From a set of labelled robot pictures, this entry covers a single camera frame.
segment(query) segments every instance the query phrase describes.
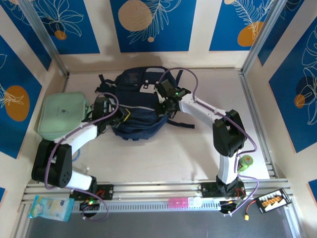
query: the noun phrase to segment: navy backpack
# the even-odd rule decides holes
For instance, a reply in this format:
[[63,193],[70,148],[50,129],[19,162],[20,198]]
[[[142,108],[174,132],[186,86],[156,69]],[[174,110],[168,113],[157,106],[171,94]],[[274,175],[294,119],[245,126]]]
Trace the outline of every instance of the navy backpack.
[[[105,80],[102,74],[99,75],[101,85],[96,92],[114,94],[120,106],[126,107],[131,112],[127,121],[113,128],[116,135],[125,140],[149,139],[166,122],[175,126],[194,128],[194,125],[171,121],[170,118],[174,115],[159,117],[155,112],[159,103],[159,98],[154,94],[155,85],[166,70],[161,66],[131,68],[125,70],[115,81]],[[169,72],[163,81],[168,79],[176,87],[181,74],[182,70],[175,79]]]

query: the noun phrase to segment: white table surface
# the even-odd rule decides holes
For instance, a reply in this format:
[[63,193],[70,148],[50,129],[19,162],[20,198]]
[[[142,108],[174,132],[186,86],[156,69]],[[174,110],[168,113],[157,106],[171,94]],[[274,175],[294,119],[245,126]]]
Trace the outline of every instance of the white table surface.
[[[212,69],[196,69],[194,72],[200,84],[196,96],[215,107],[238,111],[246,132],[258,145],[259,150],[250,154],[253,165],[241,174],[269,179],[238,72]],[[109,71],[103,75],[105,79],[115,80],[120,73]],[[66,91],[81,91],[92,104],[97,96],[95,89],[100,84],[98,75],[72,74]],[[179,86],[192,90],[195,80],[190,73],[183,72]],[[193,123],[196,128],[166,124],[149,140],[139,141],[125,141],[109,130],[82,147],[81,156],[74,166],[79,169],[89,167],[89,174],[100,182],[215,180],[219,154],[213,147],[212,130],[185,113],[177,113],[174,120]],[[252,148],[246,141],[243,150]]]

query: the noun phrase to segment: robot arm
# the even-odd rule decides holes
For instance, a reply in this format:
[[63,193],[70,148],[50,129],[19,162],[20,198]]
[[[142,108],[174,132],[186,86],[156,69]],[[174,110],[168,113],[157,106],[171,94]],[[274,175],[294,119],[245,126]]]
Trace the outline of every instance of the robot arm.
[[194,98],[187,89],[173,87],[168,80],[158,84],[156,90],[160,101],[157,107],[159,115],[182,111],[196,117],[213,130],[213,145],[220,154],[217,186],[222,194],[227,195],[238,181],[234,171],[234,154],[242,149],[246,137],[220,115],[226,115],[243,128],[239,114],[235,110],[226,112],[206,104]]
[[[246,138],[221,115],[226,115],[243,128],[239,114],[234,110],[226,112],[203,102],[197,103],[199,99],[194,99],[190,91],[173,87],[168,80],[157,84],[156,90],[160,101],[156,109],[159,116],[182,111],[198,118],[213,129],[213,144],[220,153],[220,168],[216,177],[217,187],[223,196],[229,195],[238,181],[237,174],[234,172],[234,154],[243,147]],[[96,178],[74,171],[72,169],[72,155],[84,144],[98,137],[106,129],[106,126],[117,126],[129,117],[129,112],[125,111],[126,109],[120,109],[106,120],[84,126],[108,115],[111,110],[113,107],[108,98],[96,99],[92,118],[84,120],[80,125],[82,130],[66,138],[58,146],[54,154],[56,161],[50,166],[48,184],[61,188],[78,188],[94,193],[94,187],[97,187]],[[55,141],[43,140],[40,143],[32,169],[33,180],[44,182],[49,156],[60,139]]]
[[107,126],[118,126],[130,116],[127,109],[119,109],[110,118],[92,124],[92,121],[109,115],[112,110],[113,106],[109,98],[98,97],[94,103],[92,117],[89,118],[88,115],[79,125],[82,128],[81,130],[67,138],[61,137],[55,141],[42,140],[34,161],[32,179],[44,182],[46,166],[52,149],[64,138],[54,154],[55,163],[50,166],[48,184],[60,188],[68,187],[95,193],[95,189],[97,189],[96,178],[73,170],[72,155],[83,145],[102,134]]

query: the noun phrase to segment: snack bag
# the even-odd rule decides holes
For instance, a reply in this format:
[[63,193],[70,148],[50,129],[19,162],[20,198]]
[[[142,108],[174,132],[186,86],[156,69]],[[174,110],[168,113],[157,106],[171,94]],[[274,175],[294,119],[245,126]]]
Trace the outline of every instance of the snack bag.
[[73,198],[47,198],[35,196],[29,218],[44,217],[67,222],[74,205]]

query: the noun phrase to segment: backpack strap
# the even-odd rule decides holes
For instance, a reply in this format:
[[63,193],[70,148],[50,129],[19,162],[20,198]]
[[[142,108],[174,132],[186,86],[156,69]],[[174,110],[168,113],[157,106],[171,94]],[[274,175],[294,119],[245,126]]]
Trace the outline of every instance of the backpack strap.
[[167,120],[167,123],[170,125],[174,125],[174,126],[195,129],[195,125],[193,125],[193,124],[180,123],[180,122],[175,122],[172,120]]
[[99,87],[96,88],[95,93],[100,92],[100,93],[114,93],[114,88],[116,85],[114,84],[113,81],[110,79],[105,79],[102,74],[99,74],[99,79],[101,81],[101,84]]
[[183,70],[180,70],[176,76],[176,85],[178,85],[180,77],[182,76]]

